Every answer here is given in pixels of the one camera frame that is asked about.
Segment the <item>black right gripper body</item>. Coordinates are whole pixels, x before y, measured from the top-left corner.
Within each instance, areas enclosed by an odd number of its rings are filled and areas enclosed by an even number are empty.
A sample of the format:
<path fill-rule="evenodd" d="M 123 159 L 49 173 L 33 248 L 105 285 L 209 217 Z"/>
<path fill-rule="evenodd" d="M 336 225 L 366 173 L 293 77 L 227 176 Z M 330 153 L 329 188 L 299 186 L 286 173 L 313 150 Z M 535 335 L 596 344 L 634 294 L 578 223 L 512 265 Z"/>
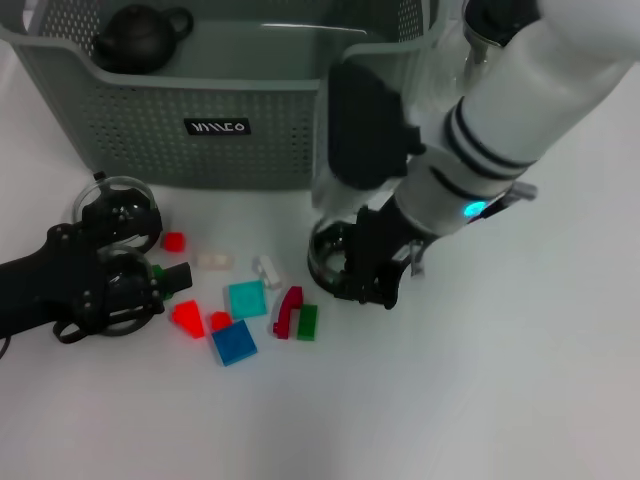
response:
<path fill-rule="evenodd" d="M 347 247 L 347 271 L 360 280 L 372 280 L 375 270 L 405 247 L 408 252 L 399 262 L 409 264 L 412 276 L 421 274 L 425 233 L 406 218 L 392 195 L 378 210 L 358 211 Z"/>

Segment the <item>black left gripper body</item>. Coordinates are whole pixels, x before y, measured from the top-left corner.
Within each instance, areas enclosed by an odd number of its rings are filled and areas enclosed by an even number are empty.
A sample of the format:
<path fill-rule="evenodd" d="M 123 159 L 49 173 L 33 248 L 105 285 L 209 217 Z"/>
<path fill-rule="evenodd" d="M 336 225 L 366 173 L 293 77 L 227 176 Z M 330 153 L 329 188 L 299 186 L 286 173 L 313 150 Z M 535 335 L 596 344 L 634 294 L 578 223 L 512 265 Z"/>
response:
<path fill-rule="evenodd" d="M 96 240 L 78 224 L 47 231 L 44 245 L 0 264 L 0 339 L 54 322 L 86 335 L 106 326 L 106 267 Z"/>

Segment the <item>small white toy block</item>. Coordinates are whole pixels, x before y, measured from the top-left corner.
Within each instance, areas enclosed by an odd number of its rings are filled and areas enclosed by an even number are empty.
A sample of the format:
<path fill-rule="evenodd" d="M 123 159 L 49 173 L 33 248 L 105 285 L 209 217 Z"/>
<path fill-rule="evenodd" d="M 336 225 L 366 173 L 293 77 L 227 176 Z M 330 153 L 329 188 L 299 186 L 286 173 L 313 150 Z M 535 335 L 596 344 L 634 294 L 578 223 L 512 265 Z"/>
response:
<path fill-rule="evenodd" d="M 282 279 L 269 256 L 257 256 L 253 268 L 265 288 L 278 290 L 282 287 Z"/>

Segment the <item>grey-green perforated storage bin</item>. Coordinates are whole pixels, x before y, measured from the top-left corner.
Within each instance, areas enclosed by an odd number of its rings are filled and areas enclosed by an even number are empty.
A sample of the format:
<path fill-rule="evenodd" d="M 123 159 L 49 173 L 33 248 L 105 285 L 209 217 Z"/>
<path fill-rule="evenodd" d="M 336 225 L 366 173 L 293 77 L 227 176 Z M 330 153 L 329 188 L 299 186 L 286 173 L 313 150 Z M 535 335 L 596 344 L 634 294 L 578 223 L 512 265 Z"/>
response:
<path fill-rule="evenodd" d="M 316 96 L 351 60 L 404 96 L 455 0 L 0 0 L 15 51 L 91 170 L 180 188 L 308 187 Z M 98 37 L 130 6 L 190 14 L 159 70 L 116 74 Z"/>

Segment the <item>red sloped toy brick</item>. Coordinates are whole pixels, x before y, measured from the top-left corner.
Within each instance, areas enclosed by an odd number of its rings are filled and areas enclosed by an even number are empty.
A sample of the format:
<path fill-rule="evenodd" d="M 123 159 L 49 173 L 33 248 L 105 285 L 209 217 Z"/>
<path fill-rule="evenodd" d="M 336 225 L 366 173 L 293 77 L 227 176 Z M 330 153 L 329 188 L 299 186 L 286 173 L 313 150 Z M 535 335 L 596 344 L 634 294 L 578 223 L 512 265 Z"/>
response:
<path fill-rule="evenodd" d="M 193 339 L 205 336 L 200 309 L 195 300 L 176 304 L 171 312 L 171 320 Z"/>

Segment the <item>white two-stud toy brick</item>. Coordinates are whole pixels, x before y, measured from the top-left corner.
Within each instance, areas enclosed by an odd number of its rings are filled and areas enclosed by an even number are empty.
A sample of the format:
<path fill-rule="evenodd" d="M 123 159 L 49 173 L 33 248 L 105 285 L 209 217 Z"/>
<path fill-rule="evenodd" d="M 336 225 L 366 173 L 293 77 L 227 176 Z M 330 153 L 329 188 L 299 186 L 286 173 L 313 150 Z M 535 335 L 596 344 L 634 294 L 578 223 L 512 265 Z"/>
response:
<path fill-rule="evenodd" d="M 199 252 L 195 257 L 196 265 L 208 271 L 229 271 L 234 265 L 234 256 L 215 252 Z"/>

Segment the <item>long green toy brick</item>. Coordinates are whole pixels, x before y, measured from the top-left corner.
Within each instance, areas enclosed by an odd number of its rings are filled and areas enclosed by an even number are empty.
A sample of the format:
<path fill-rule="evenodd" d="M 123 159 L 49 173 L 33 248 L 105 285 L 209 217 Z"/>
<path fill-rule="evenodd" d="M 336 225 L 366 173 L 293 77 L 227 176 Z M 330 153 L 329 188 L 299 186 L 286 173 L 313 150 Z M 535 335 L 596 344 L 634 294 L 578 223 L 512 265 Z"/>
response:
<path fill-rule="evenodd" d="M 318 319 L 318 306 L 303 304 L 300 308 L 297 339 L 314 341 Z"/>

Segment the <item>dark red curved toy piece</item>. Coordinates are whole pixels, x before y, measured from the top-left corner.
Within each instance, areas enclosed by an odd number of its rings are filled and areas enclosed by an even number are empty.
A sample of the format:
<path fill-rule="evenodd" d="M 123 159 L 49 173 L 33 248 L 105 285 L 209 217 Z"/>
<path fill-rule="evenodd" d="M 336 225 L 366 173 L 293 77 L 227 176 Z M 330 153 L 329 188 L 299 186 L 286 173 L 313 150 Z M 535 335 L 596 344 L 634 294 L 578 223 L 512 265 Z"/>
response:
<path fill-rule="evenodd" d="M 292 286 L 285 293 L 278 310 L 277 319 L 272 326 L 276 338 L 289 338 L 291 316 L 294 310 L 299 310 L 304 303 L 304 292 L 301 286 Z"/>

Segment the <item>teal flat square plate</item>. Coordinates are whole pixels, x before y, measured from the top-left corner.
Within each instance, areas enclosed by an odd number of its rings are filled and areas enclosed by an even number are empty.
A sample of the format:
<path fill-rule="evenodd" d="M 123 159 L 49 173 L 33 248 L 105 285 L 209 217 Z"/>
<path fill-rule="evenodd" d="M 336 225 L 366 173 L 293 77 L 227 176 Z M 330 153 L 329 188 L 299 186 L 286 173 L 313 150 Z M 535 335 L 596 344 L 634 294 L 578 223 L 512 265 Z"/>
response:
<path fill-rule="evenodd" d="M 268 313 L 264 286 L 260 280 L 232 284 L 228 287 L 231 317 L 242 320 Z"/>

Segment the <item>blue flat square plate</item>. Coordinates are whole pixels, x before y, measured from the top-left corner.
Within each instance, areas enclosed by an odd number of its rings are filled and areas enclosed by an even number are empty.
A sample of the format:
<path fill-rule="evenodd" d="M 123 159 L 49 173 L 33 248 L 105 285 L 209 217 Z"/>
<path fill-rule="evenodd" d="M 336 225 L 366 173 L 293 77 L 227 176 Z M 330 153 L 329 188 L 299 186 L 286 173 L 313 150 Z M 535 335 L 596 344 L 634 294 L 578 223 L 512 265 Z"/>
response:
<path fill-rule="evenodd" d="M 258 350 L 244 320 L 212 333 L 222 364 L 227 367 L 255 355 Z"/>

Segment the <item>black clay teapot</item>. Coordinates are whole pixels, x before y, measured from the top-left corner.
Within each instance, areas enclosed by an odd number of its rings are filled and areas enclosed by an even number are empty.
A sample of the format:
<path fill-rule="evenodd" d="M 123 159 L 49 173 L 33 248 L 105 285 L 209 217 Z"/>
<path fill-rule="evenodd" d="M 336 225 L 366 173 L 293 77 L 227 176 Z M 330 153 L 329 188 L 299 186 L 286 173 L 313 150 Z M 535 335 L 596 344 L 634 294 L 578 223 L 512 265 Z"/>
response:
<path fill-rule="evenodd" d="M 184 7 L 132 4 L 118 10 L 92 39 L 96 64 L 111 73 L 145 75 L 163 68 L 195 26 Z"/>

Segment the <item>clear glass carafe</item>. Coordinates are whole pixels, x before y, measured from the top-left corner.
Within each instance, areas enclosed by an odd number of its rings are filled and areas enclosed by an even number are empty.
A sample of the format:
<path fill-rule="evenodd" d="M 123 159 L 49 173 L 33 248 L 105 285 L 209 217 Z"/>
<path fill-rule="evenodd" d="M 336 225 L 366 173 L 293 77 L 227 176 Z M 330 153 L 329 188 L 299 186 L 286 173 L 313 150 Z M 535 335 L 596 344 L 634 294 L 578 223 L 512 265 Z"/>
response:
<path fill-rule="evenodd" d="M 429 79 L 431 99 L 441 110 L 446 110 L 466 95 L 471 87 L 492 67 L 503 49 L 493 52 L 480 65 L 470 60 L 470 45 L 463 33 L 463 0 L 460 15 L 437 44 L 435 67 Z"/>

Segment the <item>black carafe lid with strainer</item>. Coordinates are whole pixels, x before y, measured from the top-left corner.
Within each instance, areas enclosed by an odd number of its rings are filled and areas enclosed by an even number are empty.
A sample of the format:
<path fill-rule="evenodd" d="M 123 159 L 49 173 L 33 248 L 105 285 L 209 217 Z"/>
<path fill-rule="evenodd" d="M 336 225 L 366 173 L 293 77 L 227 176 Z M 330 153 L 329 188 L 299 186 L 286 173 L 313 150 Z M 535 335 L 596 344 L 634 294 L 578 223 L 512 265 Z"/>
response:
<path fill-rule="evenodd" d="M 470 60 L 475 65 L 484 63 L 539 19 L 537 0 L 466 0 L 462 20 Z"/>

